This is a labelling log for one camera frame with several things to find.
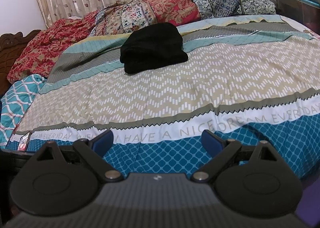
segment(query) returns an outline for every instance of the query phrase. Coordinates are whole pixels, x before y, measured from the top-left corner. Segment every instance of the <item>wall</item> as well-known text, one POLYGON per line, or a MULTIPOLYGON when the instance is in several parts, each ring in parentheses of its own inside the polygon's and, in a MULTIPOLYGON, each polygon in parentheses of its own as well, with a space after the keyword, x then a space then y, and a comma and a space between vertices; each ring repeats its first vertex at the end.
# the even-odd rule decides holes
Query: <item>wall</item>
POLYGON ((0 0, 0 35, 22 32, 26 36, 34 29, 45 28, 36 0, 0 0))

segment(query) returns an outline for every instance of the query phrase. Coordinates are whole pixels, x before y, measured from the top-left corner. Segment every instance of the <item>blue lattice pattern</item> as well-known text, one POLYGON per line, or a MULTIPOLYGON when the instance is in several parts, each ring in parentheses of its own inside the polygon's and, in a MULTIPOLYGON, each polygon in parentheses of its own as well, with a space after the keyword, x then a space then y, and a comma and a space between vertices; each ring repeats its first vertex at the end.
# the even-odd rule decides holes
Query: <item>blue lattice pattern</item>
MULTIPOLYGON (((222 139, 237 139, 245 145, 256 145, 260 140, 271 142, 299 178, 320 163, 320 114, 278 125, 249 123, 231 133, 217 131, 215 134, 222 139)), ((44 142, 31 140, 28 151, 38 150, 44 142)), ((71 144, 62 140, 55 142, 71 144)), ((11 150, 17 147, 18 142, 9 142, 6 146, 11 150)), ((155 144, 115 144, 103 158, 125 176, 129 172, 190 175, 210 160, 201 146, 200 136, 155 144)))

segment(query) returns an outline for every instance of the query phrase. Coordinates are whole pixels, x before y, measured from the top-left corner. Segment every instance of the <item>black folded cloth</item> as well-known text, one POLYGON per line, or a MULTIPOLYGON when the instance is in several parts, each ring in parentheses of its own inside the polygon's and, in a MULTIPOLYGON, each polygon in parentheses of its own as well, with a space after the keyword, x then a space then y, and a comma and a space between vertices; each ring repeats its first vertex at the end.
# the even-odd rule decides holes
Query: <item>black folded cloth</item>
POLYGON ((160 23, 133 32, 120 49, 120 62, 126 73, 138 73, 184 63, 182 36, 170 23, 160 23))

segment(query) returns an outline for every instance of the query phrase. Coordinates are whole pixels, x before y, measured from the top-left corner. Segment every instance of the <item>red floral fabric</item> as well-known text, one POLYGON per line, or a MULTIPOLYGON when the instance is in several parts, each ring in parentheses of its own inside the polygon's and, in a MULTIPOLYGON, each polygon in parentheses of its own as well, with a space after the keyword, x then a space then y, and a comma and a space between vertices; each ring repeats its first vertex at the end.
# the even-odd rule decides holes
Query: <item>red floral fabric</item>
POLYGON ((192 0, 143 0, 150 4, 158 23, 175 26, 200 20, 198 8, 192 0))
POLYGON ((97 11, 83 19, 60 19, 32 39, 15 61, 7 79, 10 83, 37 73, 47 77, 62 52, 88 36, 95 26, 97 11))

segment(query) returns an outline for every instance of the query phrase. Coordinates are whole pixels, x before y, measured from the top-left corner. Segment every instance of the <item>carved wooden bed frame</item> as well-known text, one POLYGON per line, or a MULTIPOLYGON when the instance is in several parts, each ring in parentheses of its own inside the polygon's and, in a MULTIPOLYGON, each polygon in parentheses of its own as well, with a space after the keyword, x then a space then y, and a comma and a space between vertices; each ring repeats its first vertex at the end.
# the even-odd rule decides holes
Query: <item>carved wooden bed frame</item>
POLYGON ((22 32, 13 34, 4 34, 0 36, 0 97, 10 88, 11 84, 7 81, 7 75, 21 55, 23 49, 27 46, 40 30, 33 30, 27 36, 23 37, 22 32))

